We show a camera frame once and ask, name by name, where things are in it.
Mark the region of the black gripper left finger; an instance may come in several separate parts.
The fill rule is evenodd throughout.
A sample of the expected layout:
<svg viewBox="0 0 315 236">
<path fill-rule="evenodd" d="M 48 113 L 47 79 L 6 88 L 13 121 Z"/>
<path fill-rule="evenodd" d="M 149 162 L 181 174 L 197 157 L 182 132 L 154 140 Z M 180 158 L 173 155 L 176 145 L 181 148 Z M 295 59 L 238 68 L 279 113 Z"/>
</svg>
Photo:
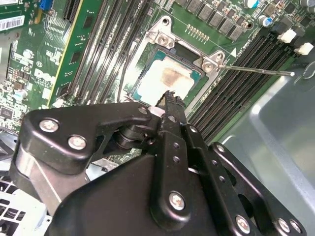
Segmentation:
<svg viewBox="0 0 315 236">
<path fill-rule="evenodd" d="M 175 94 L 138 102 L 35 110 L 23 119 L 10 173 L 54 216 L 72 192 L 137 157 L 154 159 L 150 213 L 163 229 L 191 216 L 187 146 L 172 114 Z"/>
</svg>

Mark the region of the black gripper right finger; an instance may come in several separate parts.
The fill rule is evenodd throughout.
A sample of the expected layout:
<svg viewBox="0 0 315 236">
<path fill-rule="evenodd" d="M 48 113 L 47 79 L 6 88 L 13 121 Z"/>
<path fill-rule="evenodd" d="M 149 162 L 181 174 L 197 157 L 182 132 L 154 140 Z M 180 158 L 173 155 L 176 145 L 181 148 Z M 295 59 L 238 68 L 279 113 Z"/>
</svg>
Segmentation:
<svg viewBox="0 0 315 236">
<path fill-rule="evenodd" d="M 179 236 L 305 236 L 300 221 L 222 144 L 206 145 L 187 123 L 184 103 L 172 114 L 187 144 L 192 218 Z"/>
</svg>

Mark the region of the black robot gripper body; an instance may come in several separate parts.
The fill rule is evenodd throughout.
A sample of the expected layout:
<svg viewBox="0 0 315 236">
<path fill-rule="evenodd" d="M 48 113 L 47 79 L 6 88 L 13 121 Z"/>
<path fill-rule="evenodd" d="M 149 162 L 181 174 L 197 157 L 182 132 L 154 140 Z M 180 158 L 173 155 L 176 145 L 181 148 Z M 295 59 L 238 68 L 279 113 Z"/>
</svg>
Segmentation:
<svg viewBox="0 0 315 236">
<path fill-rule="evenodd" d="M 178 231 L 161 228 L 150 213 L 154 159 L 137 157 L 67 196 L 46 231 L 48 236 L 228 236 L 210 210 L 198 174 L 190 172 L 190 221 Z"/>
</svg>

